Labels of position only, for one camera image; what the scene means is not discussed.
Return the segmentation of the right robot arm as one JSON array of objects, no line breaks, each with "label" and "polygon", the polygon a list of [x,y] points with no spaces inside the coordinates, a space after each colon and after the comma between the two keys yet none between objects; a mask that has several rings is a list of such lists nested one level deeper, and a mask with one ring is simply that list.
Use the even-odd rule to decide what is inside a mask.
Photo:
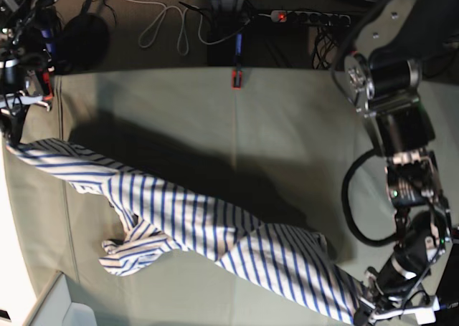
[{"label": "right robot arm", "polygon": [[58,0],[1,0],[1,134],[17,145],[29,108],[52,108],[51,74],[62,25]]}]

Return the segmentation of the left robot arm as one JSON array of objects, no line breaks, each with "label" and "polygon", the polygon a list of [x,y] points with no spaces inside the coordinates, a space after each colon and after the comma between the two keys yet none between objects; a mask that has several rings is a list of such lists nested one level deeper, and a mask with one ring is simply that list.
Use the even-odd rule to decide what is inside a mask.
[{"label": "left robot arm", "polygon": [[[458,241],[435,154],[428,148],[435,131],[418,88],[425,59],[446,52],[458,31],[458,0],[378,0],[353,26],[335,65],[346,77],[339,90],[361,117],[372,148],[347,170],[341,205],[347,226],[362,243],[392,245],[381,269],[368,268],[355,325],[375,325],[414,315],[419,325],[436,321],[440,300],[422,287],[449,243]],[[355,172],[370,158],[386,162],[386,189],[395,210],[395,232],[366,237],[349,202]]]}]

